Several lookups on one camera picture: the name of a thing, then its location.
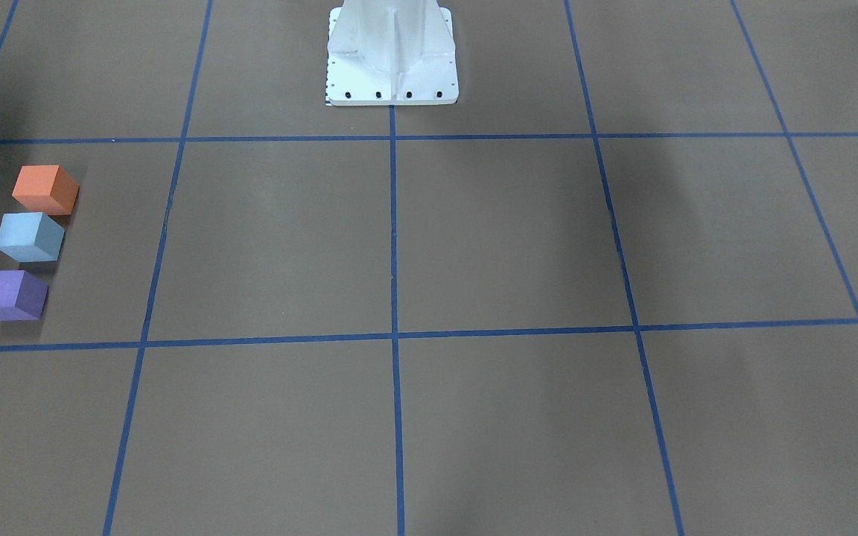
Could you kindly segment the light blue foam block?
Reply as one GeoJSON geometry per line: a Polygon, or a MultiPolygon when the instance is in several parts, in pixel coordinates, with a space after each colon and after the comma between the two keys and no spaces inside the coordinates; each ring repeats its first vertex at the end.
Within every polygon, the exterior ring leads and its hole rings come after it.
{"type": "Polygon", "coordinates": [[[0,252],[21,264],[57,261],[65,229],[43,211],[6,213],[0,224],[0,252]]]}

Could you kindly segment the orange foam block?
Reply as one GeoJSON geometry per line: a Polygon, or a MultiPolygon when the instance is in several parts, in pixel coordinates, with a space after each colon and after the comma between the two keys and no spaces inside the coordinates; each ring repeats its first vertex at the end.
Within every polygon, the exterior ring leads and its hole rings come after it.
{"type": "Polygon", "coordinates": [[[78,181],[59,165],[23,165],[11,196],[29,211],[71,216],[79,190],[78,181]]]}

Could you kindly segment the purple foam block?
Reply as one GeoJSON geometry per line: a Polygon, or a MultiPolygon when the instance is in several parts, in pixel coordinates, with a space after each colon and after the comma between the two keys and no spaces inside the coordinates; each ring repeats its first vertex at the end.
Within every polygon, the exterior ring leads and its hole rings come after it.
{"type": "Polygon", "coordinates": [[[41,318],[50,285],[24,270],[0,270],[0,320],[41,318]]]}

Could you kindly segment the white pedestal column base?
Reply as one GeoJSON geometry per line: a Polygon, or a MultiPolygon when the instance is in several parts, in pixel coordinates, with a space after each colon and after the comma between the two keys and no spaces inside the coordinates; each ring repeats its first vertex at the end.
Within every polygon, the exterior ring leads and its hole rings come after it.
{"type": "Polygon", "coordinates": [[[452,13],[436,1],[344,1],[328,16],[329,106],[459,100],[452,13]]]}

